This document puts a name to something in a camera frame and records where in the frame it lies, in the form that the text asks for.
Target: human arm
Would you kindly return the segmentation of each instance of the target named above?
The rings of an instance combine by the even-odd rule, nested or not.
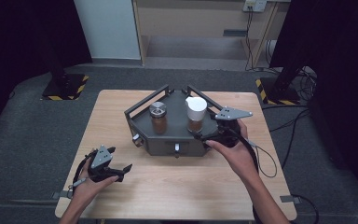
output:
[[[86,178],[82,184],[76,187],[74,196],[68,207],[62,215],[60,224],[77,223],[84,209],[92,202],[95,196],[104,188],[118,180],[118,176],[111,176],[103,181],[95,183],[89,179],[87,168],[90,165],[90,159],[86,161],[80,173],[79,179]]]
[[[241,127],[241,136],[248,138],[245,124],[240,120],[238,120],[238,124]],[[225,147],[212,140],[207,141],[206,144],[220,152],[228,161],[231,169],[240,177],[248,190],[255,211],[263,223],[289,223],[261,180],[251,154],[243,143],[239,142],[232,148]]]

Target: black curtain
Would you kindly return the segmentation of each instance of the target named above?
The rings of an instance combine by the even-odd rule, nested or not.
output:
[[[332,161],[358,179],[358,1],[292,0],[271,66],[294,58],[317,75],[309,107]]]
[[[73,0],[0,0],[0,114],[17,84],[49,72],[48,61],[42,57],[46,55],[34,38],[36,23],[62,68],[91,63]]]

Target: jar lid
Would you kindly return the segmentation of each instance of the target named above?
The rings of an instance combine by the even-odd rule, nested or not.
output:
[[[162,102],[155,102],[149,106],[150,116],[155,119],[164,117],[167,114],[167,106]]]

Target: wooden table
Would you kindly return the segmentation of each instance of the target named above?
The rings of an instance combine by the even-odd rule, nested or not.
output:
[[[110,167],[122,169],[133,164],[122,183],[114,183],[101,192],[82,217],[182,220],[252,220],[252,203],[245,186],[227,161],[215,150],[204,157],[153,157],[131,141],[124,111],[152,91],[101,91],[84,132],[64,189],[72,184],[76,167],[100,145],[116,147]],[[273,146],[269,129],[257,96],[249,92],[211,92],[204,94],[220,105],[252,111],[242,119],[249,138],[264,148],[278,164],[273,178],[260,174],[268,190],[289,219],[296,218],[293,203],[281,203],[280,196],[290,195]],[[260,152],[263,170],[273,175],[275,166]],[[56,216],[61,217],[69,199],[60,198]]]

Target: hand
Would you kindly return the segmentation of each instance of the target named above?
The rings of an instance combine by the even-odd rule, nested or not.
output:
[[[118,180],[118,176],[111,176],[106,178],[100,182],[94,182],[89,177],[89,169],[90,166],[90,159],[87,159],[86,163],[84,164],[82,171],[79,175],[78,179],[86,178],[86,181],[76,187],[75,194],[72,198],[72,201],[76,201],[77,203],[85,205],[89,205],[95,196],[104,188],[111,185],[112,183]]]
[[[85,162],[79,175],[79,179],[86,178],[86,181],[76,187],[74,196],[60,219],[60,224],[76,224],[84,209],[92,202],[95,196],[101,190],[118,180],[118,176],[111,176],[95,183],[89,177],[89,166],[90,158]]]
[[[241,136],[247,139],[248,131],[246,125],[240,119],[237,119],[237,122],[241,128]],[[241,179],[245,178],[250,173],[257,173],[251,154],[242,142],[238,142],[238,144],[232,148],[225,147],[213,140],[206,141],[206,144],[220,152],[228,161],[231,169]]]

